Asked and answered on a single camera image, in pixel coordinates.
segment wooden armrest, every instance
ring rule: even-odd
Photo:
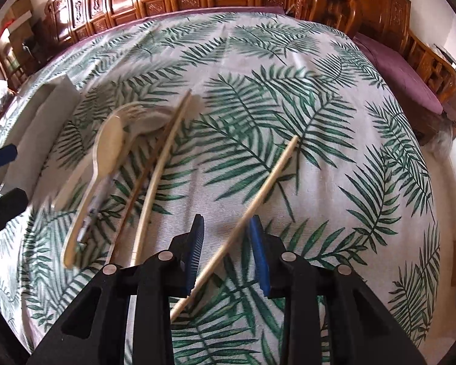
[[[456,92],[456,70],[410,30],[401,55],[436,94],[441,104]]]
[[[359,0],[289,0],[295,18],[323,23],[353,38],[363,21]]]

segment chopstick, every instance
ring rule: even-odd
[[[278,159],[276,165],[270,172],[269,176],[264,182],[264,185],[261,186],[258,193],[253,198],[253,201],[250,203],[249,207],[246,209],[242,217],[238,220],[235,227],[230,232],[230,235],[224,242],[224,244],[218,249],[215,255],[209,260],[209,263],[204,267],[201,274],[196,279],[196,284],[191,291],[191,295],[187,298],[180,299],[176,305],[171,310],[171,322],[173,322],[178,315],[183,311],[183,309],[188,305],[191,298],[194,298],[196,294],[199,292],[201,287],[205,285],[215,269],[218,265],[222,262],[223,258],[226,254],[228,254],[230,247],[234,244],[234,242],[239,238],[240,233],[242,233],[243,229],[248,223],[248,220],[253,217],[257,208],[264,202],[265,197],[269,193],[272,186],[275,184],[279,174],[282,172],[285,164],[289,160],[294,151],[295,146],[297,145],[299,137],[294,136],[292,140],[290,140],[289,144],[282,152],[280,158]]]
[[[142,212],[140,214],[139,225],[137,227],[135,241],[134,241],[134,248],[132,250],[132,255],[130,258],[130,266],[134,266],[139,262],[143,242],[145,239],[145,235],[147,234],[147,228],[149,225],[149,217],[150,213],[152,212],[152,206],[154,205],[154,198],[157,192],[157,186],[159,181],[161,181],[162,172],[164,171],[164,166],[167,162],[168,157],[171,153],[171,147],[174,143],[175,135],[178,132],[179,126],[184,118],[186,113],[187,107],[189,105],[189,100],[191,98],[191,90],[189,90],[182,99],[181,103],[179,104],[178,110],[175,115],[175,121],[171,127],[169,132],[169,136],[164,144],[164,148],[159,156],[159,159],[156,164],[156,168],[152,173],[152,177],[150,179],[149,188],[147,189],[147,193],[145,194],[145,201],[142,207]]]

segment round metal pin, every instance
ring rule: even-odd
[[[162,252],[159,252],[159,255],[158,255],[158,257],[161,261],[170,261],[173,256],[174,256],[174,254],[170,251],[162,251]]]
[[[117,267],[115,265],[113,265],[112,263],[109,263],[108,265],[106,265],[103,268],[103,273],[105,273],[106,275],[113,274],[116,271],[117,271]]]
[[[351,274],[351,268],[348,265],[339,265],[338,273],[343,274],[344,276],[349,276]]]
[[[286,251],[282,254],[282,259],[286,262],[294,262],[297,257],[293,252]]]

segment purple cushion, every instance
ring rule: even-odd
[[[361,33],[356,34],[353,42],[375,66],[392,92],[405,94],[435,114],[443,113],[443,106],[436,95],[399,53]]]

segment wooden chopstick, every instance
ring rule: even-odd
[[[191,90],[189,90],[182,99],[181,103],[178,107],[178,113],[175,118],[175,122],[171,127],[169,132],[169,136],[164,144],[164,149],[159,156],[159,159],[156,164],[156,168],[152,173],[152,177],[150,179],[149,188],[147,189],[147,193],[145,194],[145,200],[142,207],[142,213],[140,214],[139,225],[137,227],[135,241],[134,241],[134,248],[132,250],[132,255],[130,258],[130,266],[134,266],[139,263],[140,256],[142,253],[143,242],[145,239],[145,235],[147,234],[147,228],[149,225],[149,217],[150,213],[152,212],[152,206],[154,205],[154,198],[157,192],[157,186],[159,181],[161,181],[162,172],[164,171],[164,166],[167,162],[171,154],[171,147],[174,143],[175,135],[179,130],[179,126],[184,118],[186,113],[187,107],[189,105],[189,100],[191,98]]]
[[[147,159],[147,163],[145,164],[145,166],[142,170],[142,174],[135,182],[134,189],[133,189],[133,191],[127,201],[127,204],[125,205],[125,209],[122,213],[122,217],[120,219],[120,224],[116,230],[115,237],[113,238],[113,241],[110,245],[110,249],[108,251],[108,255],[106,257],[105,263],[110,263],[110,260],[113,256],[113,252],[115,250],[115,244],[118,242],[120,236],[123,233],[123,230],[125,229],[127,219],[130,217],[130,214],[132,213],[132,209],[134,208],[135,202],[136,202],[137,198],[139,197],[139,194],[140,194],[140,191],[142,189],[144,182],[147,180],[147,176],[149,175],[150,171],[152,170],[152,167],[154,166],[154,164],[156,163],[159,152],[164,147],[167,137],[169,136],[170,132],[172,131],[175,122],[177,122],[177,120],[178,120],[179,114],[181,112],[181,109],[183,107],[183,103],[185,102],[185,100],[186,100],[186,96],[181,101],[181,103],[178,105],[178,108],[176,109],[171,120],[164,127],[164,130],[162,131],[161,136],[157,140],[156,145],[154,146],[154,149],[152,150],[149,158]]]
[[[201,274],[196,279],[196,284],[191,291],[191,295],[187,298],[180,299],[176,305],[171,310],[171,322],[173,322],[178,315],[183,311],[183,309],[187,306],[190,302],[191,298],[194,298],[196,294],[199,292],[201,287],[205,285],[215,269],[218,265],[222,262],[223,258],[226,254],[228,254],[230,247],[234,244],[234,242],[239,238],[240,233],[244,231],[245,226],[248,223],[248,220],[253,217],[257,208],[264,202],[265,197],[269,193],[272,186],[275,184],[278,176],[280,175],[282,169],[284,168],[285,164],[289,160],[294,151],[295,146],[297,145],[299,137],[294,136],[292,140],[290,140],[289,144],[285,148],[284,152],[278,159],[276,165],[270,172],[269,176],[264,182],[264,185],[261,186],[258,193],[253,198],[253,201],[250,203],[247,210],[244,212],[242,217],[238,220],[235,227],[230,232],[230,235],[224,242],[224,244],[219,248],[219,250],[215,253],[215,255],[209,260],[209,263],[204,267]]]

